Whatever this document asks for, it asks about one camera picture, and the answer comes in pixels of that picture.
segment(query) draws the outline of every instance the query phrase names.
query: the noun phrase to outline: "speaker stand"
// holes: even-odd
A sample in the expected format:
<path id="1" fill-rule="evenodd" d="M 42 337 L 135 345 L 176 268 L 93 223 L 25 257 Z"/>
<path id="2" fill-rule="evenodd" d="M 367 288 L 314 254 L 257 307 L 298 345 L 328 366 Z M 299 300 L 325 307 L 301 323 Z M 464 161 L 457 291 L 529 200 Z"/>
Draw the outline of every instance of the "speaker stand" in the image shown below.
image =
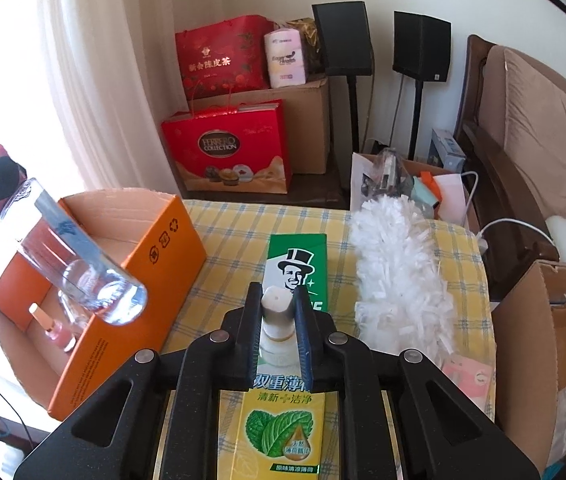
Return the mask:
<path id="1" fill-rule="evenodd" d="M 357 77 L 355 75 L 346 76 L 348 80 L 349 94 L 349 122 L 352 129 L 352 153 L 359 153 L 359 104 L 357 102 Z"/>
<path id="2" fill-rule="evenodd" d="M 423 99 L 423 81 L 414 81 L 416 91 L 414 93 L 414 115 L 412 116 L 412 133 L 410 133 L 410 149 L 407 158 L 414 160 L 416 150 L 416 138 L 419 135 L 419 118 L 421 117 L 421 100 Z"/>

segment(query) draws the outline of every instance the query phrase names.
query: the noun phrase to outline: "red gift bag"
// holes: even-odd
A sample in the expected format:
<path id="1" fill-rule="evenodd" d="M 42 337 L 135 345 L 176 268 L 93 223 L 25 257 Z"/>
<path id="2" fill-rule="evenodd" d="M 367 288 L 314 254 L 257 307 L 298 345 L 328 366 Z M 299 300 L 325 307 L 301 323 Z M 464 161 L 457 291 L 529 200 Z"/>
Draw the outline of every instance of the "red gift bag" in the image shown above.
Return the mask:
<path id="1" fill-rule="evenodd" d="M 287 193 L 283 101 L 181 112 L 161 124 L 190 191 Z"/>
<path id="2" fill-rule="evenodd" d="M 176 51 L 188 99 L 269 88 L 263 36 L 274 30 L 263 16 L 176 34 Z"/>

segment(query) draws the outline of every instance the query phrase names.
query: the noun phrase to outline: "black speaker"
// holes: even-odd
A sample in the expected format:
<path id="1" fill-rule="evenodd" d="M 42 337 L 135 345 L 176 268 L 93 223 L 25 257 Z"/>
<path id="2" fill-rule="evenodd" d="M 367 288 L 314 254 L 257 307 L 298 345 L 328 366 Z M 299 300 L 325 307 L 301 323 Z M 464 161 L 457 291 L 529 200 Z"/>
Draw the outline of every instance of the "black speaker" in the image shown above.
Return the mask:
<path id="1" fill-rule="evenodd" d="M 418 81 L 447 81 L 451 33 L 450 22 L 395 10 L 392 69 Z"/>
<path id="2" fill-rule="evenodd" d="M 372 75 L 365 2 L 312 6 L 326 75 Z"/>

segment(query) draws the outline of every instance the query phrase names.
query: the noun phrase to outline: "green toothpaste box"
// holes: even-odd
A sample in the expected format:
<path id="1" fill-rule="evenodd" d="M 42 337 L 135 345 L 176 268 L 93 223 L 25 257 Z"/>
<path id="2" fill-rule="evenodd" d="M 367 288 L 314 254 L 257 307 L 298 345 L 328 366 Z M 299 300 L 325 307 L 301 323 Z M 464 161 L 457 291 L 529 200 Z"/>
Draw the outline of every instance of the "green toothpaste box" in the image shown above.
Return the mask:
<path id="1" fill-rule="evenodd" d="M 305 285 L 327 312 L 327 236 L 272 235 L 263 276 L 270 285 Z M 325 394 L 305 389 L 298 360 L 285 367 L 259 358 L 254 387 L 243 396 L 231 480 L 312 480 L 319 475 Z"/>

